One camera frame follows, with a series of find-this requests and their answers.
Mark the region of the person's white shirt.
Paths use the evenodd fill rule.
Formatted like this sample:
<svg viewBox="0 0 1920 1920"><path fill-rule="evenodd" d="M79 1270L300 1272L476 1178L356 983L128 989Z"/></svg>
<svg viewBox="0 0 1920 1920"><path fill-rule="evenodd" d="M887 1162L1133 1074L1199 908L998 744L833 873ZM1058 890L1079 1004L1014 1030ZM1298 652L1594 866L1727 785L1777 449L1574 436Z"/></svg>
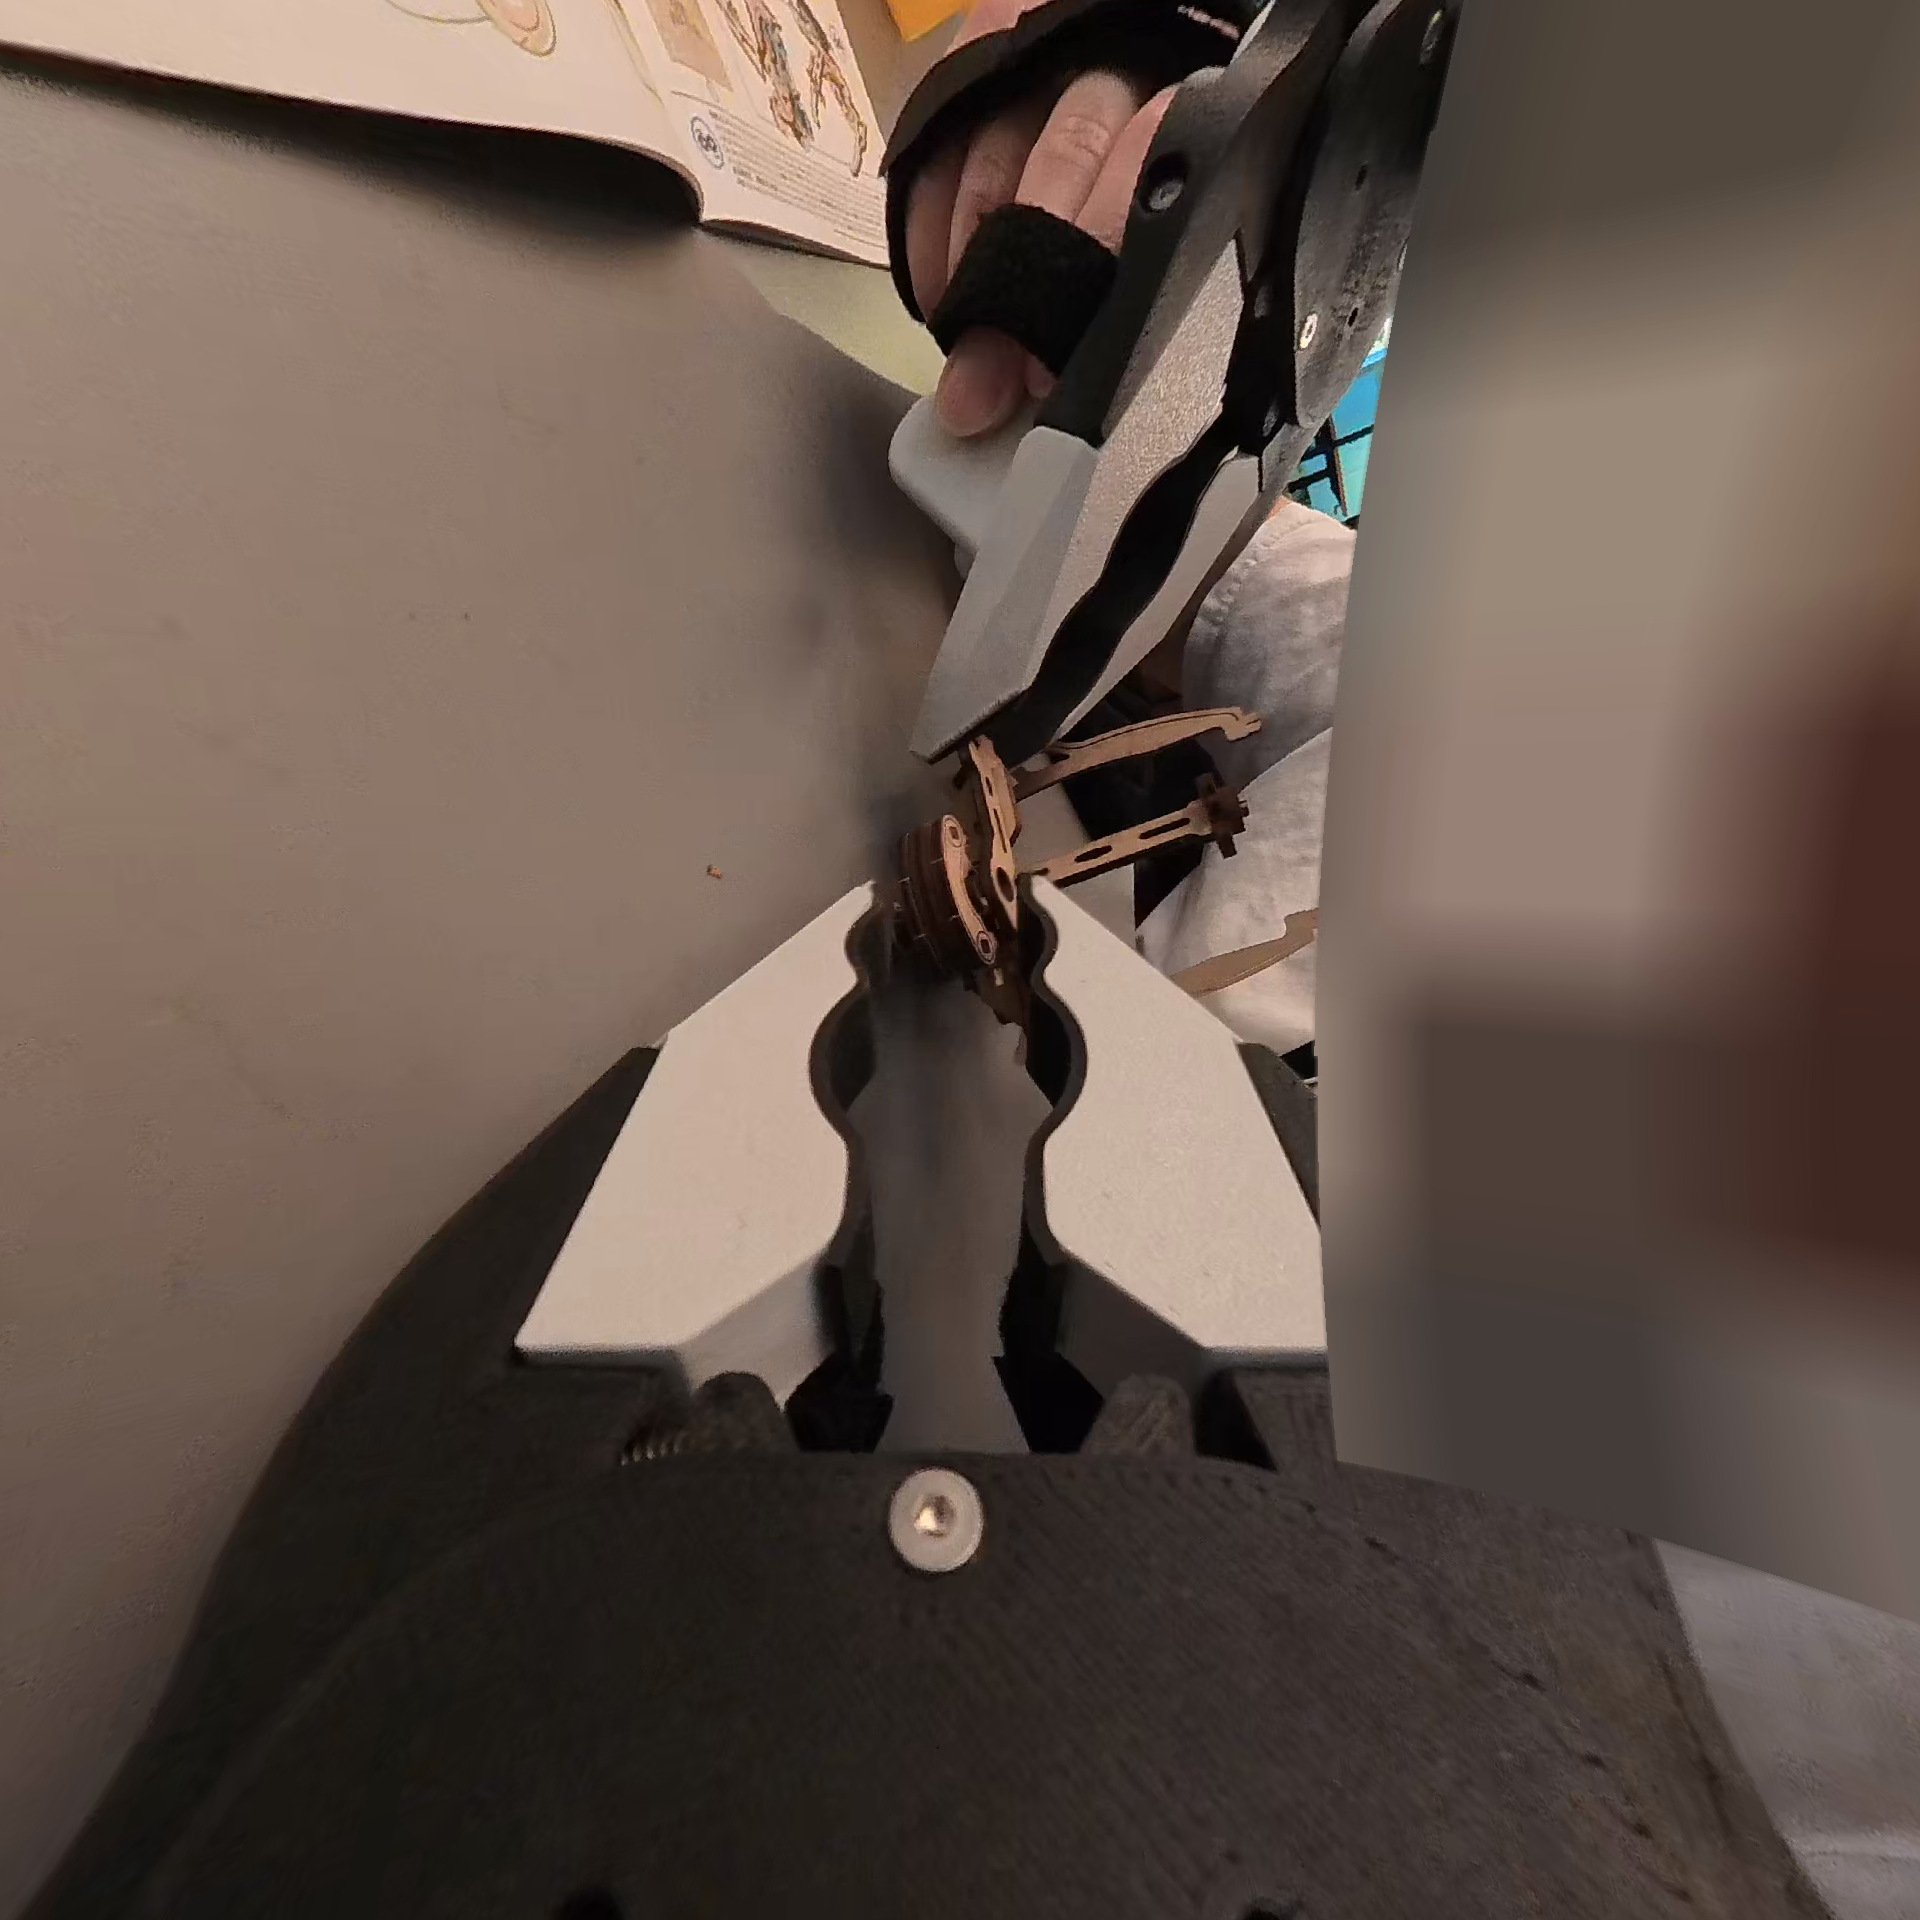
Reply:
<svg viewBox="0 0 1920 1920"><path fill-rule="evenodd" d="M1249 815L1233 855L1199 866L1143 918L1138 951L1168 975L1274 941L1316 908L1330 727L1354 533L1285 500L1192 615L1183 637L1189 705L1237 705L1261 727L1207 751Z"/></svg>

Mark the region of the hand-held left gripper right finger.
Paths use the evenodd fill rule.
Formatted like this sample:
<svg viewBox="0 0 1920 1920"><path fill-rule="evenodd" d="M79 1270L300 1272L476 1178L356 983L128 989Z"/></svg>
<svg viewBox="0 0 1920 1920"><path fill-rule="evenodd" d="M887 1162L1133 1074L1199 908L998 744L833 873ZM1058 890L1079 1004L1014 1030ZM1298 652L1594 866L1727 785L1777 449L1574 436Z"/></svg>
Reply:
<svg viewBox="0 0 1920 1920"><path fill-rule="evenodd" d="M1327 1354L1320 1238L1231 1030L1044 877L1037 1013L1064 1090L1025 1220L1063 1280L1074 1368L1237 1368Z"/></svg>

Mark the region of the pale green mat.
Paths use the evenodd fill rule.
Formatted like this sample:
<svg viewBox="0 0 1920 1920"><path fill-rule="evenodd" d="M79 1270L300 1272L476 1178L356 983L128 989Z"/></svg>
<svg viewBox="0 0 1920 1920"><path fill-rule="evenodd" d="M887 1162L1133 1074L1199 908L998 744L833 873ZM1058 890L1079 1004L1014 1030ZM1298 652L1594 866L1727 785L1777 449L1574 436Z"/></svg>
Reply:
<svg viewBox="0 0 1920 1920"><path fill-rule="evenodd" d="M775 246L759 236L704 228L711 242L775 312L839 349L900 390L927 396L943 358L897 302L892 273L836 256Z"/></svg>

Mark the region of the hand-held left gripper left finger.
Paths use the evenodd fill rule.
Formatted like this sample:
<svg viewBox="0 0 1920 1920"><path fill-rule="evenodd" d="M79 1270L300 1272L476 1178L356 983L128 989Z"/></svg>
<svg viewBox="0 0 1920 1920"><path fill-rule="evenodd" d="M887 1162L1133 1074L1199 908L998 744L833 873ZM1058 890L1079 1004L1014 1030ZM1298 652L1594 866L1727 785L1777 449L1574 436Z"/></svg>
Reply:
<svg viewBox="0 0 1920 1920"><path fill-rule="evenodd" d="M826 1358L853 1341L880 887L673 1023L518 1332L522 1358Z"/></svg>

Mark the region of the person's right hand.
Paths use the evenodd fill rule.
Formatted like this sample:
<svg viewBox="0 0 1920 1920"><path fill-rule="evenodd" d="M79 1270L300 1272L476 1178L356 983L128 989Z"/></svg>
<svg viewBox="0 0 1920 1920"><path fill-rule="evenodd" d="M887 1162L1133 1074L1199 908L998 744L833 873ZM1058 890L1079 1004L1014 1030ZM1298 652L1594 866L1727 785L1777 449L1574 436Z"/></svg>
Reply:
<svg viewBox="0 0 1920 1920"><path fill-rule="evenodd" d="M975 4L892 134L889 270L938 348L934 421L1005 428L1058 384L1118 278L1173 92L1260 4Z"/></svg>

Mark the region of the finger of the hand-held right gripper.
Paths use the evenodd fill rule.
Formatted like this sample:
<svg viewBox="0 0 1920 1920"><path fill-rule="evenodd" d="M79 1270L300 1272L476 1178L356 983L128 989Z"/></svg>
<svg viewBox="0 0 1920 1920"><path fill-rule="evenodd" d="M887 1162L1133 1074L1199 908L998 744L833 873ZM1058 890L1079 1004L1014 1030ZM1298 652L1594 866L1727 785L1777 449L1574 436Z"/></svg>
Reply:
<svg viewBox="0 0 1920 1920"><path fill-rule="evenodd" d="M1074 540L1116 526L1192 448L1202 479L1240 452L1221 421L1238 319L1238 250L1226 244L1101 446L1039 422L1023 433L930 668L917 757L941 758L974 735L1005 758L1044 746L1032 744L1030 692Z"/></svg>
<svg viewBox="0 0 1920 1920"><path fill-rule="evenodd" d="M1093 524L1047 600L1047 652L1030 684L1044 744L1161 647L1196 609L1261 511L1261 464L1238 452L1208 479L1199 448L1165 469L1116 526Z"/></svg>

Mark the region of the wooden model assembly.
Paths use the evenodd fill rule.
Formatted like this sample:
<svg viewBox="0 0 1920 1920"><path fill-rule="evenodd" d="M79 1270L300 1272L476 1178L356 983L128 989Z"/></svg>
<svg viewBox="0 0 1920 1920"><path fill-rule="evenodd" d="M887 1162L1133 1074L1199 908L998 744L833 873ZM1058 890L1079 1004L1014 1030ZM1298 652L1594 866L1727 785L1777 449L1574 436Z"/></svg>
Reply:
<svg viewBox="0 0 1920 1920"><path fill-rule="evenodd" d="M1105 898L1111 929L1138 951L1144 916L1208 848L1231 857L1249 815L1221 781L1207 741L1244 741L1260 727L1237 705L1144 711L1055 741L1025 765L1001 758L983 735L972 741L948 809L900 844L900 952L925 975L960 978L998 1018L1023 1023L1039 960L1028 881L1087 887L1087 904ZM1312 1076L1313 922L1316 908L1290 913L1274 941L1165 975L1237 1038Z"/></svg>

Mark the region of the printed instruction booklet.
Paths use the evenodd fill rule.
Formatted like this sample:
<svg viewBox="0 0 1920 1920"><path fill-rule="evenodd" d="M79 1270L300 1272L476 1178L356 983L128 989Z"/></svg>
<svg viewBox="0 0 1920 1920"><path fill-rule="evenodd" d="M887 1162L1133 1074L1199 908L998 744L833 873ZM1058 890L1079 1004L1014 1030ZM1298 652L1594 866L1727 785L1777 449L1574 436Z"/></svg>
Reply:
<svg viewBox="0 0 1920 1920"><path fill-rule="evenodd" d="M7 47L271 97L581 136L701 223L880 266L880 128L829 1L5 1Z"/></svg>

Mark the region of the blue background board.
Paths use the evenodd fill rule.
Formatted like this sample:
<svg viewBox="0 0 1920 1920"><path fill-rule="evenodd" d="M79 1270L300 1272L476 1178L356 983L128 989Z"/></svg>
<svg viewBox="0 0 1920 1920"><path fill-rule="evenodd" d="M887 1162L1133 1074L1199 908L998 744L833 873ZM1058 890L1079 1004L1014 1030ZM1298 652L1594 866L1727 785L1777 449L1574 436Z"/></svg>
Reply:
<svg viewBox="0 0 1920 1920"><path fill-rule="evenodd" d="M1373 348L1367 352L1353 384L1334 405L1330 417L1316 429L1287 493L1313 511L1333 517L1348 528L1359 524L1364 476L1372 458L1375 431L1375 406L1385 369L1390 322L1382 324Z"/></svg>

